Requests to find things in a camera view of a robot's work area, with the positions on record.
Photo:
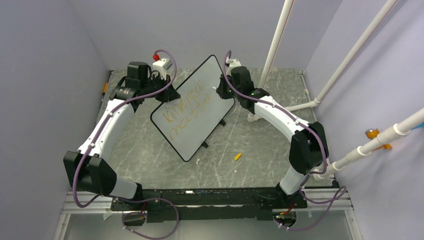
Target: purple wall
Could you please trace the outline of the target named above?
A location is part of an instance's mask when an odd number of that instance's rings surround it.
[[[0,3],[1,239],[53,237],[108,72],[67,0]]]
[[[70,0],[110,69],[152,61],[169,50],[195,68],[228,49],[243,65],[263,68],[284,1]],[[342,0],[297,0],[274,68],[305,69]]]
[[[344,0],[306,69],[316,97],[385,0]],[[316,109],[330,159],[337,161],[368,139],[424,107],[424,1],[399,0],[370,41]],[[366,240],[422,239],[424,129],[413,130],[349,165],[337,175],[348,187]]]

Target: marble surface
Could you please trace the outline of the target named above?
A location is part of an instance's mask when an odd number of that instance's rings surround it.
[[[262,69],[250,68],[257,86]],[[185,80],[193,69],[178,69],[174,86]],[[107,94],[126,75],[115,70],[109,80]],[[296,69],[274,69],[265,90],[282,106],[306,103],[307,96]],[[108,98],[100,113],[106,109]],[[171,145],[150,121],[150,114],[160,103],[154,99],[138,108],[113,147],[108,161],[116,173],[141,183],[143,188],[237,188],[274,187],[290,167],[290,143],[266,120],[247,122],[248,111],[237,104],[224,118],[226,126],[218,126],[189,162],[183,162]],[[311,109],[294,112],[314,122]],[[236,154],[242,153],[238,161]],[[330,181],[310,179],[307,186],[330,186]]]

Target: black whiteboard frame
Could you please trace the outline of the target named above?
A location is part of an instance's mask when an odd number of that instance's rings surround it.
[[[197,72],[197,70],[199,70],[203,64],[205,64],[210,58],[214,57],[216,60],[216,63],[219,66],[219,70],[221,71],[222,74],[223,73],[223,69],[221,68],[220,63],[218,62],[217,56],[215,55],[210,55],[206,58],[206,60],[204,60],[200,66],[198,66],[175,90],[178,90],[185,82],[187,82],[187,80],[195,73]],[[232,99],[233,103],[232,106],[228,109],[228,111],[224,114],[224,116],[222,116],[222,119],[225,118],[225,116],[230,112],[230,110],[234,107],[234,105],[236,104],[236,101],[234,100],[234,98]],[[178,154],[178,156],[182,159],[183,162],[187,163],[189,162],[193,156],[197,153],[197,151],[199,151],[200,147],[202,146],[202,144],[209,138],[209,136],[212,134],[212,132],[218,127],[218,125],[220,125],[220,123],[218,122],[216,124],[216,126],[212,129],[212,131],[207,135],[207,137],[202,141],[202,143],[199,145],[199,147],[197,148],[197,150],[193,153],[193,155],[191,155],[191,157],[186,161],[184,160],[184,158],[181,156],[181,154],[177,151],[177,149],[173,146],[173,144],[171,143],[171,141],[166,137],[166,135],[161,131],[161,129],[158,127],[158,125],[156,125],[156,123],[153,121],[153,114],[156,112],[156,110],[158,110],[164,103],[159,104],[159,106],[157,106],[150,114],[150,121],[153,123],[153,125],[157,128],[157,130],[159,130],[160,134],[162,134],[162,136],[166,139],[166,141],[171,145],[171,147],[175,150],[175,152]]]

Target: small orange object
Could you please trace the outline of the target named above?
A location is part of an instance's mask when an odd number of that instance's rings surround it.
[[[365,131],[365,135],[368,137],[369,140],[375,139],[379,133],[380,133],[380,131],[377,128],[370,128],[370,129],[367,129]],[[379,150],[381,148],[389,150],[389,149],[392,149],[392,146],[390,144],[384,144],[384,145],[377,147],[373,151]]]
[[[106,82],[105,84],[104,84],[104,87],[103,87],[103,93],[105,94],[106,93],[106,91],[108,90],[108,83]]]
[[[242,156],[242,154],[241,153],[239,153],[239,154],[237,154],[237,155],[235,155],[235,157],[234,157],[234,160],[239,160],[239,158]]]

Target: whiteboard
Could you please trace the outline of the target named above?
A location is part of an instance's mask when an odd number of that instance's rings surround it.
[[[176,88],[180,99],[160,104],[150,120],[184,162],[188,162],[233,107],[215,88],[222,74],[217,57],[209,56]]]

